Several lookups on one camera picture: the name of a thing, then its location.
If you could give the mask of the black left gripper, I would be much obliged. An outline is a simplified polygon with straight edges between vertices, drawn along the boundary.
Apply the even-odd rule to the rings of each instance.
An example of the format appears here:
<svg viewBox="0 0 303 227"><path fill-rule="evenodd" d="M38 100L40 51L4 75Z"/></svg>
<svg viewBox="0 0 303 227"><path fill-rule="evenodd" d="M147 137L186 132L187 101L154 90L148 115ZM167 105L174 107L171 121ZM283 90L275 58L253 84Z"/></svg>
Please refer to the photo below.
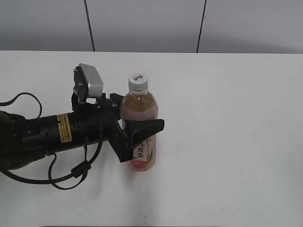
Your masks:
<svg viewBox="0 0 303 227"><path fill-rule="evenodd" d="M80 143L97 143L97 149L89 160L94 162L101 151L104 141L108 141L121 163L133 159L133 149L149 137L164 130L165 121L125 121L125 131L118 121L124 96L117 93L97 99L96 104L79 104L75 94L71 97L72 110L70 123L73 126L72 140Z"/></svg>

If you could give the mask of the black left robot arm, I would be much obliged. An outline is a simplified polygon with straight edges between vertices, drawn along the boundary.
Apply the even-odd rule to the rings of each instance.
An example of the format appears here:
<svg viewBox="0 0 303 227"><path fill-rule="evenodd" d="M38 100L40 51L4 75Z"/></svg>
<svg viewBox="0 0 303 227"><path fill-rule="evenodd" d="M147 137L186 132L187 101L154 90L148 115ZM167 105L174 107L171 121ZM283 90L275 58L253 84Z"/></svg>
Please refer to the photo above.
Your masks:
<svg viewBox="0 0 303 227"><path fill-rule="evenodd" d="M73 112L26 119L0 113L0 165L7 170L22 168L51 153L79 148L85 143L108 141L120 162L133 159L133 151L144 140L164 129L164 120L127 120L121 129L123 96L103 96L95 104L78 104L72 96Z"/></svg>

